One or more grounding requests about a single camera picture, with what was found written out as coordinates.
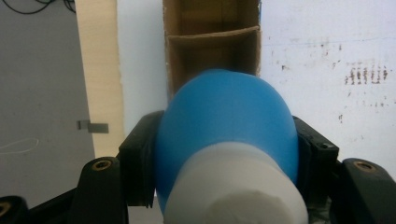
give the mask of screw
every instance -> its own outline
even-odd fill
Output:
[[[101,160],[97,161],[93,166],[92,169],[94,171],[103,171],[111,166],[111,161],[108,160]]]
[[[5,215],[10,208],[11,208],[11,203],[9,202],[0,203],[0,217]]]
[[[376,168],[364,161],[354,161],[353,164],[358,167],[358,169],[367,172],[367,173],[374,173],[376,171]]]

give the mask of white wall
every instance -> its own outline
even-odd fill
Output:
[[[262,1],[262,78],[291,113],[396,177],[396,2]],[[118,1],[125,132],[166,108],[161,0]]]
[[[118,25],[127,135],[142,116],[167,105],[163,1],[118,0]]]
[[[396,177],[396,2],[262,2],[262,78],[341,148]]]

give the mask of gray wall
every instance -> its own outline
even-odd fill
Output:
[[[10,1],[21,10],[35,1]],[[76,14],[57,1],[35,15],[0,2],[0,197],[30,207],[77,185],[94,158]]]

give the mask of cardboard box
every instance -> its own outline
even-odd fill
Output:
[[[260,0],[163,0],[170,98],[209,68],[258,75]]]

